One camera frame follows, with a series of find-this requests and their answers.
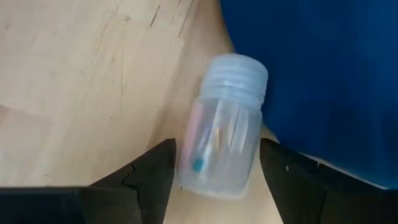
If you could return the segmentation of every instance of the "wooden surface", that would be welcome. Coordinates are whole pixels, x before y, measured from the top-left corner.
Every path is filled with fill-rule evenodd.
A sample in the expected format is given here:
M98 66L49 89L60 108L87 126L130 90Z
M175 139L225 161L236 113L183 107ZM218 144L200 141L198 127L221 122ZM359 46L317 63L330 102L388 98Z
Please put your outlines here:
M0 1L0 185L88 185L180 145L209 59L230 51L216 0ZM257 156L239 201L175 182L165 223L282 222Z

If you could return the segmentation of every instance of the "blue fabric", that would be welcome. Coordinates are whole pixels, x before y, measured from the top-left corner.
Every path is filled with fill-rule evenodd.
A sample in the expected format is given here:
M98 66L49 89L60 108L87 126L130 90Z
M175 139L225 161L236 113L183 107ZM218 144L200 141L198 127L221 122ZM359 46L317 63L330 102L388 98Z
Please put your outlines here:
M269 71L282 145L398 188L398 1L222 0L237 53Z

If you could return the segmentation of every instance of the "black object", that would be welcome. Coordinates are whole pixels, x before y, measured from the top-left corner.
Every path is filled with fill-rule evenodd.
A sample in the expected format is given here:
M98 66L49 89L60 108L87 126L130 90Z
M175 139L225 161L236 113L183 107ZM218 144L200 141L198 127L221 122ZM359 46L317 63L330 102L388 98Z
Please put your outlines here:
M261 140L261 166L284 224L398 223L397 190L382 190Z
M0 223L163 223L175 148L167 139L89 187L0 189Z

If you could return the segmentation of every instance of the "wooden table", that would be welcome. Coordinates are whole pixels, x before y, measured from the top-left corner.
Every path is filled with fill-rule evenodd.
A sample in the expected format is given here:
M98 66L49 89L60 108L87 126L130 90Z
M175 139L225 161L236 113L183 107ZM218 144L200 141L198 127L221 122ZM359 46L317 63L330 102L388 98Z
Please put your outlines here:
M0 1L0 185L88 185L180 145L209 58L229 51L217 0ZM257 156L240 201L175 182L165 223L282 221Z

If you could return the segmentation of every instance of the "plastic jar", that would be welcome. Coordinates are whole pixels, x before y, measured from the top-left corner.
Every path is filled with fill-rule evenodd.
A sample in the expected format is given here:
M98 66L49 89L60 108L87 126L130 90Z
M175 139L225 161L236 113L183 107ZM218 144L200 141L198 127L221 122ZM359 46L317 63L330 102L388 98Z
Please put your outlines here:
M213 59L180 153L177 172L183 188L219 198L246 193L267 79L265 66L252 58L228 54Z

